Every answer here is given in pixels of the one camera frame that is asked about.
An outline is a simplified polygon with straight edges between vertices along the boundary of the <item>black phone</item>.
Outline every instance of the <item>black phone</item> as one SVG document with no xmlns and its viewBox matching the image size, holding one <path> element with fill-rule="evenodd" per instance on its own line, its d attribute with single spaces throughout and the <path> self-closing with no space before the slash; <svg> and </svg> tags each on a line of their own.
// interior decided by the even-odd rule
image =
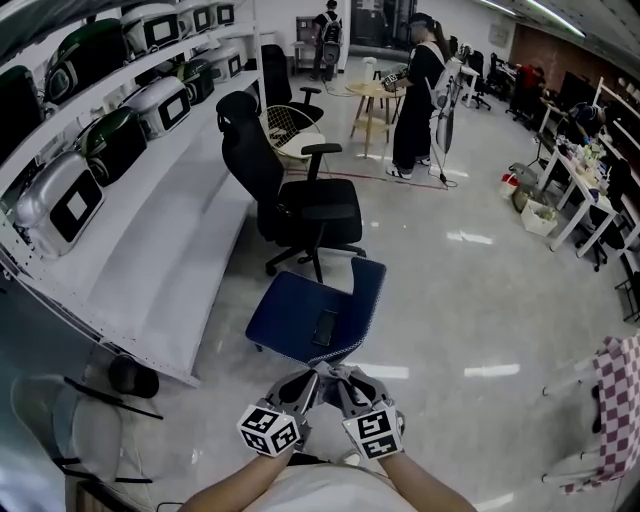
<svg viewBox="0 0 640 512">
<path fill-rule="evenodd" d="M 313 338 L 311 339 L 311 343 L 316 345 L 321 345 L 323 347 L 328 347 L 329 342 L 331 341 L 331 334 L 333 333 L 333 328 L 336 325 L 336 318 L 338 314 L 334 311 L 323 310 L 318 317 L 318 322 L 316 323 L 316 330 L 313 332 Z"/>
</svg>

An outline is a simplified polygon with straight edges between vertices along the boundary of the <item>person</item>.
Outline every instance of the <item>person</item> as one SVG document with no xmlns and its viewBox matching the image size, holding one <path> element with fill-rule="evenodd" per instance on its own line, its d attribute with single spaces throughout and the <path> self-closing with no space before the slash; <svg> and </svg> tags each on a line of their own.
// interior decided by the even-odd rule
<svg viewBox="0 0 640 512">
<path fill-rule="evenodd" d="M 288 449 L 258 455 L 242 469 L 189 499 L 180 512 L 474 512 L 475 509 L 406 453 L 382 459 L 391 483 L 361 468 L 323 463 Z"/>
<path fill-rule="evenodd" d="M 338 15 L 336 14 L 336 9 L 338 8 L 338 2 L 336 0 L 329 0 L 327 2 L 327 12 L 319 14 L 313 20 L 313 25 L 316 29 L 316 33 L 314 36 L 314 41 L 316 43 L 316 56 L 313 59 L 313 71 L 311 72 L 311 80 L 318 80 L 320 77 L 320 68 L 322 66 L 322 60 L 324 57 L 324 42 L 322 41 L 322 32 L 324 31 L 324 27 L 326 27 L 327 23 L 329 23 L 329 19 L 331 21 L 336 21 L 338 19 Z M 326 66 L 324 70 L 324 79 L 327 82 L 333 80 L 333 74 L 335 72 L 335 66 Z"/>
<path fill-rule="evenodd" d="M 564 131 L 565 137 L 574 144 L 589 144 L 592 137 L 598 135 L 604 127 L 606 132 L 610 107 L 592 106 L 578 103 L 569 111 Z"/>
<path fill-rule="evenodd" d="M 445 69 L 443 62 L 451 57 L 440 22 L 416 13 L 409 19 L 409 27 L 416 47 L 411 52 L 407 77 L 396 83 L 407 88 L 407 95 L 393 139 L 393 165 L 387 169 L 387 174 L 405 180 L 413 176 L 416 163 L 431 168 L 430 118 L 434 106 L 429 89 L 437 85 Z"/>
</svg>

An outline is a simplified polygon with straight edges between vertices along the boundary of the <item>ceiling light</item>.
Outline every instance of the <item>ceiling light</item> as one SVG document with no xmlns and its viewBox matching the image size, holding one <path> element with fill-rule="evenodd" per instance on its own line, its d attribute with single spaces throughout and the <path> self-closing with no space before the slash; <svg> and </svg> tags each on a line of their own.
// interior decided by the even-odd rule
<svg viewBox="0 0 640 512">
<path fill-rule="evenodd" d="M 495 7 L 496 9 L 500 9 L 503 12 L 506 12 L 507 14 L 511 14 L 511 16 L 517 16 L 517 14 L 509 9 L 507 9 L 506 7 L 502 7 L 501 5 L 498 4 L 494 4 L 493 2 L 489 2 L 489 0 L 480 0 L 483 4 L 487 4 L 490 5 L 491 7 Z"/>
<path fill-rule="evenodd" d="M 580 36 L 580 37 L 586 37 L 584 35 L 584 33 L 580 32 L 576 27 L 574 27 L 571 23 L 569 23 L 568 21 L 563 20 L 560 16 L 558 16 L 555 12 L 547 9 L 544 5 L 539 4 L 538 2 L 536 2 L 536 0 L 527 0 L 530 4 L 535 5 L 538 9 L 540 9 L 541 11 L 543 11 L 545 14 L 547 14 L 548 16 L 551 16 L 554 20 L 556 20 L 558 23 L 564 25 L 566 28 L 568 28 L 569 30 L 571 30 L 571 32 L 573 32 L 574 34 Z"/>
</svg>

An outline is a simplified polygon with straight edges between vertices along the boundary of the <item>chair base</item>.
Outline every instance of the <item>chair base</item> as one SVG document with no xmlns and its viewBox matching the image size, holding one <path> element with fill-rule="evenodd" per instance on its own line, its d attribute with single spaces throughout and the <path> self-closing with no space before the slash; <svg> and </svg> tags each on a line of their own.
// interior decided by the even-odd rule
<svg viewBox="0 0 640 512">
<path fill-rule="evenodd" d="M 323 245 L 320 247 L 320 249 L 333 249 L 335 251 L 352 252 L 360 256 L 361 258 L 367 257 L 366 251 L 364 249 L 361 249 L 360 247 L 356 247 L 355 245 L 349 245 L 349 244 Z M 310 252 L 307 249 L 301 248 L 301 247 L 290 247 L 289 249 L 282 252 L 272 260 L 269 260 L 265 264 L 265 270 L 267 272 L 267 275 L 271 277 L 275 276 L 278 273 L 278 270 L 276 268 L 276 265 L 278 263 L 282 263 L 283 261 L 286 261 L 289 258 L 293 258 L 294 256 L 297 256 L 298 254 L 303 252 L 306 252 L 307 256 L 303 256 L 302 258 L 299 258 L 298 263 L 303 265 L 305 263 L 313 262 L 313 267 L 316 272 L 316 278 L 319 283 L 323 283 L 324 281 L 322 280 L 322 266 L 320 265 L 320 258 L 318 257 L 318 251 L 316 250 L 316 251 Z"/>
<path fill-rule="evenodd" d="M 579 226 L 578 229 L 583 231 L 585 233 L 585 235 L 590 236 L 589 233 L 587 232 L 587 230 L 584 227 Z M 587 243 L 587 240 L 588 240 L 588 238 L 585 238 L 583 240 L 580 240 L 579 242 L 576 242 L 576 249 L 580 249 L 580 247 L 582 247 L 584 244 Z M 593 266 L 593 270 L 595 272 L 600 272 L 600 266 L 601 265 L 606 265 L 608 263 L 608 261 L 609 261 L 608 258 L 607 258 L 607 253 L 602 248 L 602 244 L 600 243 L 600 241 L 594 243 L 591 248 L 593 249 L 593 254 L 594 254 L 595 259 L 596 259 L 596 263 Z"/>
</svg>

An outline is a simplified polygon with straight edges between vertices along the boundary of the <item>silver rice cooker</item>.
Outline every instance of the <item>silver rice cooker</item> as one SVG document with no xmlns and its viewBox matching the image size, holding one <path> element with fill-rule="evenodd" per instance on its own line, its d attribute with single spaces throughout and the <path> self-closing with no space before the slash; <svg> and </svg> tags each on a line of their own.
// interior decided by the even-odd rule
<svg viewBox="0 0 640 512">
<path fill-rule="evenodd" d="M 127 98 L 123 105 L 138 112 L 147 139 L 166 135 L 191 111 L 189 93 L 175 76 L 162 78 Z"/>
<path fill-rule="evenodd" d="M 220 48 L 207 50 L 197 57 L 213 64 L 213 81 L 216 84 L 227 82 L 242 71 L 240 45 L 236 42 L 224 41 Z"/>
<path fill-rule="evenodd" d="M 62 153 L 33 180 L 16 205 L 16 224 L 25 228 L 46 258 L 68 253 L 102 206 L 104 194 L 87 161 Z"/>
<path fill-rule="evenodd" d="M 178 23 L 176 8 L 169 4 L 141 5 L 122 16 L 120 23 L 136 55 L 175 43 L 187 34 L 186 27 Z"/>
<path fill-rule="evenodd" d="M 206 0 L 182 0 L 175 8 L 180 27 L 187 35 L 199 34 L 214 26 L 216 18 Z"/>
<path fill-rule="evenodd" d="M 215 20 L 215 26 L 232 25 L 236 18 L 232 3 L 210 0 L 209 5 Z"/>
</svg>

